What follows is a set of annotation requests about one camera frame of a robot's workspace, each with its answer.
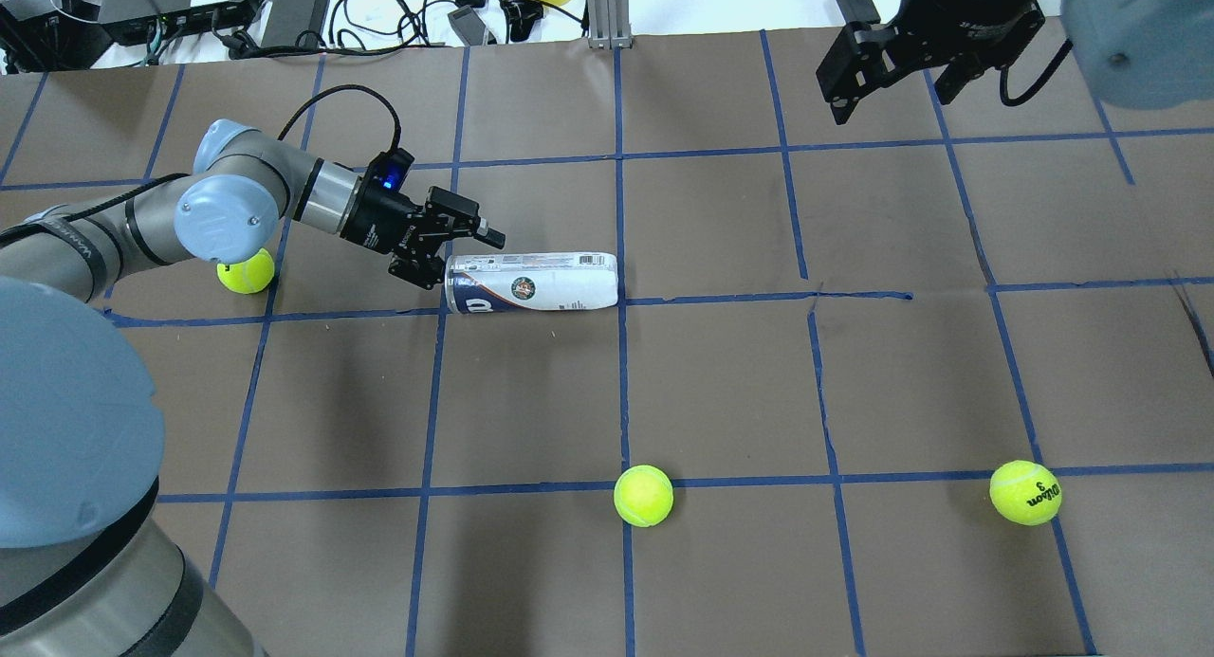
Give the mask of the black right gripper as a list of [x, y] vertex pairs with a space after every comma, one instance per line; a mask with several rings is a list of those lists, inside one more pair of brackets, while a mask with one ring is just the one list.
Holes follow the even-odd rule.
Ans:
[[844, 26], [816, 78], [836, 125], [860, 100], [925, 66], [946, 64], [935, 95], [952, 104], [969, 83], [1019, 60], [1040, 26], [1037, 0], [901, 0], [891, 26]]

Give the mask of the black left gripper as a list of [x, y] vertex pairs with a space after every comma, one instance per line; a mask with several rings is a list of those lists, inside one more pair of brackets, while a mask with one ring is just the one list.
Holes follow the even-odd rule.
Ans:
[[494, 249], [506, 244], [506, 236], [490, 227], [480, 204], [466, 196], [430, 187], [429, 199], [419, 205], [369, 174], [356, 186], [340, 238], [378, 254], [391, 253], [387, 273], [425, 290], [444, 281], [446, 242], [473, 238]]

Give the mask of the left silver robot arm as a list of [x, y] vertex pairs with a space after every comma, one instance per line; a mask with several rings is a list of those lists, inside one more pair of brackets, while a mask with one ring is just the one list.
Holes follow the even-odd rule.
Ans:
[[265, 648], [152, 519], [165, 421], [125, 336], [92, 308], [121, 278], [193, 257], [251, 259], [291, 219], [391, 256], [420, 288], [441, 247], [505, 245], [472, 200], [414, 204], [412, 155], [365, 172], [214, 121], [191, 174], [57, 205], [2, 233], [2, 653], [262, 656]]

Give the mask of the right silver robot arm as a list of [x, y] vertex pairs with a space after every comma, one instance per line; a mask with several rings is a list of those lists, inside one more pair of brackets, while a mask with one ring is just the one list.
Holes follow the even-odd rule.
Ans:
[[1065, 39], [1022, 94], [1006, 83], [1045, 23], [1039, 0], [900, 0], [884, 19], [873, 0], [836, 0], [843, 27], [817, 66], [819, 94], [838, 125], [860, 100], [918, 70], [938, 69], [935, 94], [999, 73], [999, 100], [1034, 100], [1067, 58], [1097, 100], [1159, 111], [1212, 97], [1213, 0], [1059, 0]]

